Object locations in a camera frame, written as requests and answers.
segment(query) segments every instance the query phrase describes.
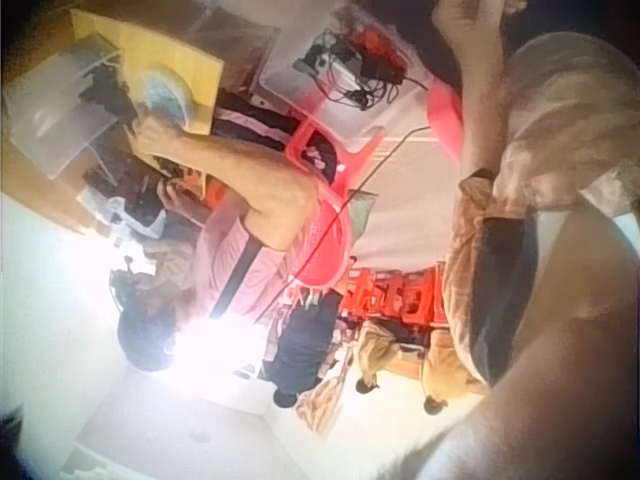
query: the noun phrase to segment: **clear plastic container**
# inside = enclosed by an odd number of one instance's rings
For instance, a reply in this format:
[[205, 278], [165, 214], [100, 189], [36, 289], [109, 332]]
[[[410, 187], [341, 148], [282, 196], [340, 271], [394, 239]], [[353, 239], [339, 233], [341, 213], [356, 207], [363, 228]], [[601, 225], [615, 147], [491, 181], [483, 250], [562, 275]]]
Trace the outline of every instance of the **clear plastic container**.
[[91, 35], [74, 43], [3, 89], [11, 142], [48, 178], [60, 172], [89, 143], [116, 122], [103, 107], [83, 103], [92, 84], [86, 74], [118, 51]]
[[305, 2], [295, 20], [283, 29], [260, 72], [258, 83], [277, 100], [304, 113], [336, 138], [348, 143], [376, 126], [379, 117], [390, 109], [401, 109], [406, 99], [416, 94], [420, 88], [404, 81], [394, 91], [395, 98], [385, 95], [375, 106], [363, 111], [356, 102], [344, 97], [345, 91], [359, 89], [359, 80], [355, 74], [359, 71], [358, 64], [343, 64], [335, 59], [332, 61], [325, 54], [315, 78], [300, 71], [299, 67], [294, 68], [294, 64], [305, 57], [312, 45], [319, 42], [331, 43], [334, 33], [345, 34], [345, 22], [338, 20], [339, 17], [344, 18], [345, 12], [352, 20], [352, 32], [362, 31], [368, 26], [383, 31], [393, 43], [395, 53], [407, 65], [406, 77], [428, 82], [430, 75], [413, 48], [369, 14], [344, 0], [314, 0]]

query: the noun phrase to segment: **person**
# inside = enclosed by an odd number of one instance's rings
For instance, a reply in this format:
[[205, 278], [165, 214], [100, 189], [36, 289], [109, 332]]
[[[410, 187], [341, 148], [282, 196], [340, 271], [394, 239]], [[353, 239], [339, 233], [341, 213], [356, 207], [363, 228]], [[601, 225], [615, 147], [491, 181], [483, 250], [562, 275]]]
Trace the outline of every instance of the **person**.
[[356, 349], [362, 372], [356, 380], [356, 392], [366, 395], [380, 388], [378, 373], [386, 370], [394, 360], [402, 358], [414, 365], [422, 363], [419, 356], [424, 352], [423, 343], [398, 321], [378, 318], [364, 322]]
[[575, 31], [505, 62], [503, 7], [432, 17], [463, 84], [445, 311], [491, 392], [380, 478], [638, 478], [639, 262], [612, 217], [640, 196], [639, 73]]
[[[153, 113], [136, 125], [142, 152], [211, 175], [230, 190], [211, 212], [179, 182], [158, 184], [164, 207], [200, 233], [191, 261], [192, 287], [175, 295], [142, 292], [137, 305], [120, 316], [120, 345], [141, 370], [168, 368], [175, 334], [195, 318], [257, 320], [305, 260], [301, 251], [318, 209], [318, 182], [330, 182], [336, 165], [325, 155], [320, 171], [318, 155], [312, 155], [308, 172], [295, 167], [281, 153], [295, 121], [261, 128], [277, 114], [239, 102], [221, 93], [212, 136], [187, 133]], [[274, 143], [270, 136], [278, 132]], [[328, 145], [326, 139], [321, 143], [318, 149]]]
[[312, 292], [294, 305], [280, 337], [273, 321], [262, 361], [266, 379], [277, 389], [273, 403], [292, 408], [301, 393], [320, 384], [334, 362], [340, 342], [333, 342], [340, 303], [347, 292], [350, 267], [329, 291], [314, 298]]
[[451, 333], [436, 329], [430, 337], [421, 374], [426, 393], [423, 405], [425, 413], [437, 415], [449, 405], [449, 400], [468, 393], [486, 395], [487, 386], [473, 377], [458, 358]]

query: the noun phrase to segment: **hair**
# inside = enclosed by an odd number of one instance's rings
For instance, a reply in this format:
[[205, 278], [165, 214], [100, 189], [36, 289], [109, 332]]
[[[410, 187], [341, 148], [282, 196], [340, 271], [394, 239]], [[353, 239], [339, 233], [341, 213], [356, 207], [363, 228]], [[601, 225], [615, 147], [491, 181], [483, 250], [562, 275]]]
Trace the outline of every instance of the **hair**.
[[118, 341], [127, 360], [145, 372], [165, 370], [173, 363], [167, 352], [176, 331], [175, 315], [163, 310], [147, 317], [137, 305], [128, 305], [118, 321]]
[[424, 411], [427, 413], [427, 415], [437, 415], [446, 406], [447, 406], [447, 402], [445, 401], [439, 402], [438, 400], [433, 398], [431, 395], [427, 396], [423, 405]]
[[356, 382], [356, 392], [366, 395], [367, 393], [373, 392], [378, 386], [376, 384], [368, 385], [367, 382], [364, 381], [364, 378], [359, 378]]
[[276, 407], [291, 408], [298, 402], [298, 395], [295, 393], [285, 393], [282, 390], [273, 392], [273, 403]]

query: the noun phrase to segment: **black cable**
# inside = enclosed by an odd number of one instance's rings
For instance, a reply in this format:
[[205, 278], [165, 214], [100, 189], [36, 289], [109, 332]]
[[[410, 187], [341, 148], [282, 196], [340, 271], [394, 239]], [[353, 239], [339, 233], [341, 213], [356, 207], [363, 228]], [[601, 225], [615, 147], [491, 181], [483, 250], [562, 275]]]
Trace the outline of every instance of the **black cable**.
[[424, 83], [416, 80], [415, 78], [411, 78], [411, 77], [404, 77], [404, 80], [406, 80], [407, 82], [413, 83], [414, 85], [419, 86], [421, 89], [423, 89], [425, 92], [429, 91], [429, 87], [427, 87]]
[[373, 178], [373, 176], [378, 172], [378, 170], [380, 170], [382, 168], [382, 166], [387, 162], [387, 160], [389, 160], [391, 157], [393, 157], [395, 155], [395, 153], [400, 150], [400, 148], [407, 142], [407, 140], [409, 140], [409, 138], [411, 138], [413, 135], [415, 135], [416, 133], [420, 133], [420, 132], [428, 132], [429, 130], [431, 130], [431, 127], [420, 127], [420, 128], [414, 128], [413, 130], [407, 132], [404, 137], [402, 137], [400, 139], [400, 141], [398, 142], [398, 144], [393, 147], [391, 149], [391, 151], [389, 153], [387, 153], [384, 158], [382, 160], [380, 160], [380, 163], [378, 163], [378, 165], [375, 166], [375, 168], [373, 170], [371, 170], [371, 172], [369, 172], [369, 174], [364, 178], [364, 180], [362, 180], [360, 182], [360, 185], [358, 185], [357, 188], [355, 188], [354, 190], [352, 190], [351, 194], [347, 197], [347, 199], [344, 201], [344, 203], [342, 204], [342, 206], [340, 207], [340, 210], [338, 210], [338, 212], [336, 213], [336, 215], [333, 217], [333, 219], [331, 220], [331, 223], [329, 223], [329, 225], [327, 226], [327, 228], [325, 229], [324, 233], [322, 234], [322, 236], [320, 237], [320, 240], [318, 241], [318, 244], [315, 246], [315, 248], [311, 251], [311, 253], [309, 254], [309, 257], [305, 260], [305, 262], [302, 264], [302, 266], [298, 269], [298, 271], [296, 272], [296, 274], [294, 276], [292, 276], [292, 278], [280, 289], [280, 291], [277, 293], [277, 295], [273, 298], [273, 300], [271, 300], [271, 302], [269, 303], [269, 305], [267, 305], [267, 307], [264, 309], [264, 311], [260, 314], [260, 316], [256, 319], [255, 323], [257, 323], [258, 321], [260, 321], [260, 319], [264, 316], [265, 313], [267, 313], [268, 311], [271, 310], [271, 307], [274, 305], [274, 303], [276, 303], [281, 297], [282, 294], [284, 294], [284, 292], [287, 290], [287, 288], [289, 288], [291, 286], [291, 284], [300, 276], [300, 274], [304, 271], [305, 268], [307, 268], [307, 266], [309, 265], [309, 263], [311, 262], [311, 259], [313, 258], [313, 256], [316, 254], [316, 252], [318, 251], [318, 249], [320, 248], [320, 245], [322, 245], [322, 242], [324, 242], [324, 239], [327, 238], [327, 235], [329, 235], [329, 232], [331, 232], [331, 229], [333, 228], [333, 225], [338, 221], [338, 219], [340, 218], [340, 215], [342, 214], [342, 212], [344, 211], [345, 208], [347, 208], [347, 206], [349, 205], [349, 203], [351, 203], [351, 200], [353, 200], [353, 198], [362, 191], [362, 189], [365, 187], [365, 185], [367, 183], [369, 183], [369, 180], [371, 180], [371, 178]]

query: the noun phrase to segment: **pink shirt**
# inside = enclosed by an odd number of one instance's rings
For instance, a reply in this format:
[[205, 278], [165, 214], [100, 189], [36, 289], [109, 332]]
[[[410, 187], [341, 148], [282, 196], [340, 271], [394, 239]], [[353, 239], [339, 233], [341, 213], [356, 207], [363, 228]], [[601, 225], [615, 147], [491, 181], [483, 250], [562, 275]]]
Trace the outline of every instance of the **pink shirt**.
[[[194, 259], [194, 286], [198, 313], [208, 316], [250, 238], [243, 225], [249, 206], [231, 193], [209, 216], [198, 238]], [[280, 293], [289, 275], [301, 265], [306, 228], [286, 252], [262, 247], [235, 293], [226, 315], [256, 321]]]

